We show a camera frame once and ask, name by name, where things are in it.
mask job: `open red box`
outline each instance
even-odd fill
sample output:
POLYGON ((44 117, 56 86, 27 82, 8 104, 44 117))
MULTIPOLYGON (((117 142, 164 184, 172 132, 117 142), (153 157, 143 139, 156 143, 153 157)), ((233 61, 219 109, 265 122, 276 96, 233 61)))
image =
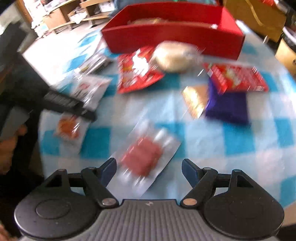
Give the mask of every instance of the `open red box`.
POLYGON ((189 2, 154 2, 126 6, 102 29, 113 53, 131 53, 164 40, 196 45, 203 54, 237 59, 244 34, 226 8, 189 2), (168 22, 130 24, 141 18, 168 22), (210 28, 217 24, 217 29, 210 28))

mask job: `gold wrapper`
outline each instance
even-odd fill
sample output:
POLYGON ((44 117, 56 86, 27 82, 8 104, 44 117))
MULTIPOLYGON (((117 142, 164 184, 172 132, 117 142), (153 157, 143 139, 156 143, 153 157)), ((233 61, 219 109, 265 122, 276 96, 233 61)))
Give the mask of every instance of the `gold wrapper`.
POLYGON ((206 108, 209 99, 207 85, 187 86, 182 94, 190 114, 194 119, 198 119, 206 108))

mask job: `white floor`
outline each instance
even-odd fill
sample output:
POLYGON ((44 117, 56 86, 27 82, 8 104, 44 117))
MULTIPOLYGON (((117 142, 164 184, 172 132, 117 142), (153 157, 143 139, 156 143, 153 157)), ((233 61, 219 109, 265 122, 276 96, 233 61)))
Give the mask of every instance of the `white floor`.
POLYGON ((54 85, 60 81, 61 67, 72 56, 71 51, 77 42, 87 33, 102 28, 102 24, 90 29, 88 26, 88 22, 83 22, 73 30, 51 33, 36 40, 23 56, 49 85, 54 85))

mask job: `blue and white tablecloth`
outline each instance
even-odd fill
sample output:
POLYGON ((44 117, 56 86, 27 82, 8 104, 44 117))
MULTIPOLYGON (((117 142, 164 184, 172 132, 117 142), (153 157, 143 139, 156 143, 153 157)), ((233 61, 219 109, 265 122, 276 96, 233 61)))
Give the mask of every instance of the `blue and white tablecloth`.
MULTIPOLYGON (((142 198, 179 201, 191 189, 181 172, 182 160, 189 158, 199 167, 212 167, 219 173, 242 169, 283 207, 295 201, 296 84, 271 50, 244 24, 238 25, 246 34, 238 61, 214 57, 205 57, 205 61, 236 62, 260 70, 270 92, 247 94, 251 126, 191 118, 181 91, 188 85, 207 83, 207 77, 167 74, 142 91, 116 94, 118 70, 114 64, 102 72, 112 77, 112 82, 100 101, 98 119, 87 131, 79 155, 69 157, 60 150, 61 140, 54 136, 59 114, 43 112, 39 142, 45 176, 58 168, 71 173, 100 166, 125 141, 139 119, 148 118, 174 133, 182 144, 142 198)), ((71 76, 73 69, 93 54, 99 40, 97 31, 79 42, 76 55, 67 65, 67 75, 71 76)), ((107 49, 102 51, 116 57, 107 49)))

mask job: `screw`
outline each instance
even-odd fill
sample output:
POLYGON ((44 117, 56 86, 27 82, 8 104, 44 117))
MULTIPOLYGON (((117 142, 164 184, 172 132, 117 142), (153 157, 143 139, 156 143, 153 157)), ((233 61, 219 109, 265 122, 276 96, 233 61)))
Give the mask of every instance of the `screw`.
POLYGON ((186 206, 193 206, 193 205, 197 204, 197 201, 194 198, 186 198, 183 200, 183 203, 186 206))
POLYGON ((104 206, 112 206, 112 205, 114 205, 116 203, 116 200, 114 199, 114 198, 105 198, 105 199, 103 199, 103 201, 102 201, 102 204, 104 205, 104 206))

